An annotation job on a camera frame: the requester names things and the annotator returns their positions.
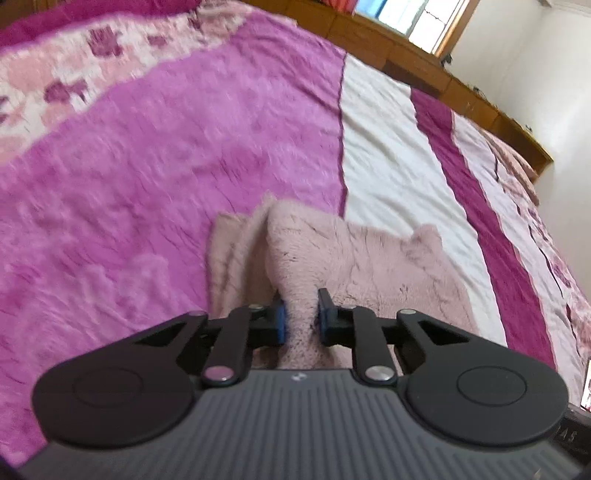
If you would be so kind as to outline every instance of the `magenta stripe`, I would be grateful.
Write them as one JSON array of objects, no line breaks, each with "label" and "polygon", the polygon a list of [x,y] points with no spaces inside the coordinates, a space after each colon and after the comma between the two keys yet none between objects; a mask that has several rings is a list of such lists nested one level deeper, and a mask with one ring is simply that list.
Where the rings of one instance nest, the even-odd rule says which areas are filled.
[{"label": "magenta stripe", "polygon": [[414,89],[411,100],[419,130],[429,139],[433,152],[441,162],[447,184],[466,211],[468,222],[478,233],[478,243],[491,276],[507,345],[556,368],[540,299],[515,247],[503,233],[480,183],[453,141],[452,111],[438,100]]}]

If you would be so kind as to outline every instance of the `white stripe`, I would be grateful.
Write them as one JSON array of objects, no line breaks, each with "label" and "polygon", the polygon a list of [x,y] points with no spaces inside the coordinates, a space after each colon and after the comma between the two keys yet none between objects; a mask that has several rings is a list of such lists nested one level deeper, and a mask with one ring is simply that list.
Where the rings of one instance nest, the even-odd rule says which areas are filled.
[{"label": "white stripe", "polygon": [[[468,168],[482,186],[489,205],[497,214],[503,233],[517,250],[521,264],[531,277],[540,299],[556,367],[569,387],[570,402],[579,404],[583,371],[576,341],[566,317],[566,302],[548,270],[546,258],[530,235],[526,221],[519,215],[515,202],[496,181],[495,157],[485,139],[468,120],[459,115],[455,116],[455,124],[454,141],[466,159]],[[501,180],[509,175],[500,163],[498,173]]]},{"label": "white stripe", "polygon": [[345,219],[401,236],[435,225],[466,285],[480,335],[506,345],[476,231],[417,128],[410,88],[347,56],[341,109]]}]

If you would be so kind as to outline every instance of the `ceiling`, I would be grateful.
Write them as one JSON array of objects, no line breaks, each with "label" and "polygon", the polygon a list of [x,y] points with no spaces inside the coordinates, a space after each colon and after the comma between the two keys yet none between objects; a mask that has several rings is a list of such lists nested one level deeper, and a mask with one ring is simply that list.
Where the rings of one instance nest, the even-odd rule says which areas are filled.
[{"label": "ceiling", "polygon": [[545,0],[545,2],[553,7],[591,15],[591,0]]}]

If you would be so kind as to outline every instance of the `silver rivet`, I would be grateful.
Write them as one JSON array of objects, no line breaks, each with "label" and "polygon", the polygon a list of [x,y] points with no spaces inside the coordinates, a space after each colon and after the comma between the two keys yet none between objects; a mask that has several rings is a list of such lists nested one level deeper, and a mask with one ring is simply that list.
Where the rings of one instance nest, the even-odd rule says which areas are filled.
[{"label": "silver rivet", "polygon": [[384,365],[374,365],[365,371],[365,376],[376,382],[387,382],[394,377],[394,370]]},{"label": "silver rivet", "polygon": [[215,365],[205,370],[205,378],[213,382],[225,382],[234,376],[234,370],[223,365]]}]

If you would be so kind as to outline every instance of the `bed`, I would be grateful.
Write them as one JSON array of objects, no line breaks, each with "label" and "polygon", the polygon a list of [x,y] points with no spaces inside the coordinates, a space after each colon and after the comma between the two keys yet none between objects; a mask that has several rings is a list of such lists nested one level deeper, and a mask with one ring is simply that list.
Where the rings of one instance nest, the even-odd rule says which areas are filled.
[{"label": "bed", "polygon": [[82,1],[0,34],[0,455],[44,444],[54,364],[208,310],[219,212],[266,192],[437,227],[479,333],[578,404],[591,309],[521,175],[467,119],[289,19],[233,1]]}]

